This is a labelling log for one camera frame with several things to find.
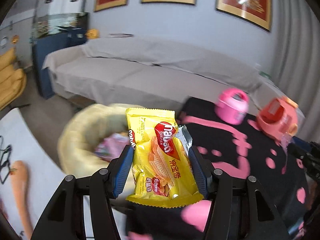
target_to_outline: blue gripper pad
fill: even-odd
[[[212,174],[195,146],[189,149],[188,157],[199,192],[207,199],[209,196],[208,184],[212,183]]]
[[[113,174],[114,180],[114,190],[113,195],[117,198],[123,191],[125,182],[127,181],[127,177],[131,168],[131,164],[133,161],[133,148],[129,145],[125,146],[121,155],[125,154],[124,158],[119,157],[116,163],[117,173]]]

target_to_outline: curtain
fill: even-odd
[[[279,0],[275,85],[305,115],[297,136],[320,143],[320,23],[305,0]]]

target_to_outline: pink pattern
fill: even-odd
[[[225,162],[212,163],[215,169],[221,169],[230,176],[240,179],[246,179],[250,175],[250,163],[246,157],[238,156],[238,167]]]
[[[197,149],[201,154],[207,154],[208,153],[208,150],[206,148],[201,147],[201,146],[197,146]]]
[[[255,128],[256,130],[261,131],[261,129],[256,121],[248,119],[248,124],[251,125],[253,128]]]
[[[266,164],[270,169],[275,169],[276,168],[276,164],[275,161],[269,157],[266,158]]]
[[[280,143],[278,140],[275,140],[275,144],[276,144],[277,146],[281,146],[281,143]],[[285,154],[285,165],[284,165],[284,167],[281,169],[281,174],[282,174],[282,175],[286,173],[286,171],[287,171],[287,164],[288,164],[288,153],[287,153],[287,151],[284,151],[284,154]]]
[[[274,149],[270,149],[270,152],[274,155],[277,156],[277,152]]]
[[[218,156],[218,157],[221,157],[222,156],[222,153],[217,151],[217,150],[212,150],[211,153],[215,156]]]
[[[296,159],[296,160],[297,160],[297,164],[298,164],[299,168],[303,169],[302,160],[300,160],[300,159]]]
[[[193,225],[200,232],[204,231],[207,223],[211,201],[201,200],[195,204],[186,206],[181,212],[181,218],[189,225]]]
[[[236,128],[229,126],[227,124],[215,122],[215,121],[209,121],[205,119],[201,119],[194,116],[185,116],[185,118],[182,120],[183,124],[187,123],[197,123],[199,125],[222,129],[228,132],[231,132],[233,137],[235,139],[232,140],[232,142],[236,145],[237,153],[239,154],[238,157],[238,167],[236,168],[233,165],[225,162],[216,162],[212,163],[212,165],[215,168],[219,168],[224,170],[226,173],[228,173],[230,176],[245,179],[250,174],[250,164],[247,160],[248,155],[248,149],[251,149],[252,146],[247,143],[246,139],[247,136],[244,133],[239,132]]]
[[[296,235],[295,239],[300,239],[302,236],[304,236],[304,234],[304,222],[302,221],[302,223],[299,226],[299,233]]]
[[[128,239],[129,240],[153,240],[151,235],[140,235],[134,232],[128,232]]]
[[[302,188],[299,188],[299,189],[297,190],[297,199],[298,199],[302,204],[304,204],[304,201],[305,201],[305,199],[306,199],[306,192],[305,192],[305,190],[304,190],[303,187],[302,187]]]

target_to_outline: yellow snack package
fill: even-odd
[[[174,111],[129,108],[129,138],[134,148],[135,189],[127,200],[156,207],[181,207],[203,199],[181,141]]]

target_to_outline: round cushion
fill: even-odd
[[[65,126],[58,141],[58,155],[63,171],[81,178],[108,167],[109,162],[97,157],[93,153],[94,149],[105,137],[128,130],[125,111],[130,107],[141,106],[95,104],[77,113]],[[129,172],[124,191],[118,199],[126,198],[134,187],[132,172]]]

